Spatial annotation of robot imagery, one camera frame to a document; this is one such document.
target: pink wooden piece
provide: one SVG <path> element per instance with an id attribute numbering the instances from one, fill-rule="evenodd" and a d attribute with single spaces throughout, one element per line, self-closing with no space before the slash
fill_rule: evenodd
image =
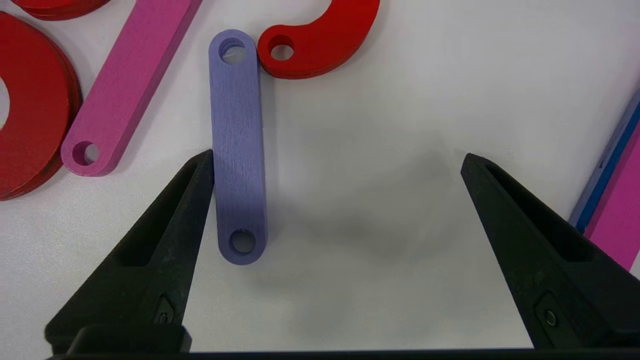
<path id="1" fill-rule="evenodd" d="M 138 0 L 62 143 L 81 176 L 110 173 L 122 157 L 202 0 Z M 89 163 L 86 148 L 98 158 Z"/>
<path id="2" fill-rule="evenodd" d="M 640 125 L 584 235 L 623 268 L 631 269 L 640 251 Z"/>

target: screw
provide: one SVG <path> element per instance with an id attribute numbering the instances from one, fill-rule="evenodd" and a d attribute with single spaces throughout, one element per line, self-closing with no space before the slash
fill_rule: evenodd
<path id="1" fill-rule="evenodd" d="M 158 318 L 158 323 L 168 323 L 169 316 L 167 313 L 160 313 L 160 317 Z"/>
<path id="2" fill-rule="evenodd" d="M 549 324 L 549 326 L 551 327 L 556 327 L 558 325 L 556 314 L 554 314 L 554 312 L 551 310 L 545 311 L 545 320 L 547 321 L 547 324 Z"/>

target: wooden block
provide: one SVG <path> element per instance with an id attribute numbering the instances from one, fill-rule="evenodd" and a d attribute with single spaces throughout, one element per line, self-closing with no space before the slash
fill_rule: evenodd
<path id="1" fill-rule="evenodd" d="M 0 78 L 11 100 L 0 131 L 0 200 L 7 200 L 34 190 L 62 166 L 58 150 L 82 97 L 62 50 L 5 12 L 0 54 Z"/>
<path id="2" fill-rule="evenodd" d="M 640 251 L 640 127 L 629 140 L 584 235 L 623 268 L 631 269 Z"/>
<path id="3" fill-rule="evenodd" d="M 62 143 L 65 166 L 103 176 L 120 161 L 202 0 L 138 0 Z M 94 144 L 98 158 L 84 152 Z"/>
<path id="4" fill-rule="evenodd" d="M 239 63 L 223 60 L 230 49 L 244 48 Z M 216 180 L 218 247 L 229 262 L 258 260 L 267 244 L 260 74 L 255 44 L 239 30 L 225 30 L 209 46 L 213 165 Z M 234 237 L 255 239 L 242 251 Z"/>
<path id="5" fill-rule="evenodd" d="M 38 20 L 67 20 L 90 13 L 109 0 L 11 0 Z"/>
<path id="6" fill-rule="evenodd" d="M 258 41 L 264 70 L 276 78 L 305 79 L 329 72 L 349 60 L 376 19 L 380 0 L 333 0 L 327 11 L 306 25 L 276 25 Z M 271 56 L 278 45 L 293 49 L 284 61 Z"/>

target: red disc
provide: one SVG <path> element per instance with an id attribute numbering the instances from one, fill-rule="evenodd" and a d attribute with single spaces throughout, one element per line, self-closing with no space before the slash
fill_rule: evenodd
<path id="1" fill-rule="evenodd" d="M 12 0 L 40 20 L 67 20 L 90 13 L 109 0 Z"/>
<path id="2" fill-rule="evenodd" d="M 0 77 L 9 116 L 0 131 L 0 200 L 29 192 L 61 166 L 59 148 L 80 106 L 76 74 L 44 34 L 0 12 Z"/>

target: red wooden piece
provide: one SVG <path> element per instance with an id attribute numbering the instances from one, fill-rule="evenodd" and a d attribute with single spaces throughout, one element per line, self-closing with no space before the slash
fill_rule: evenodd
<path id="1" fill-rule="evenodd" d="M 329 72 L 360 47 L 378 13 L 380 0 L 333 0 L 327 11 L 307 25 L 275 25 L 258 41 L 258 56 L 266 72 L 276 78 L 305 79 Z M 293 55 L 284 61 L 271 56 L 278 45 Z"/>
<path id="2" fill-rule="evenodd" d="M 109 0 L 11 0 L 26 13 L 40 20 L 67 20 L 80 17 Z"/>
<path id="3" fill-rule="evenodd" d="M 76 73 L 49 38 L 0 12 L 0 78 L 9 116 L 0 131 L 0 200 L 34 190 L 62 165 L 60 144 L 82 101 Z"/>

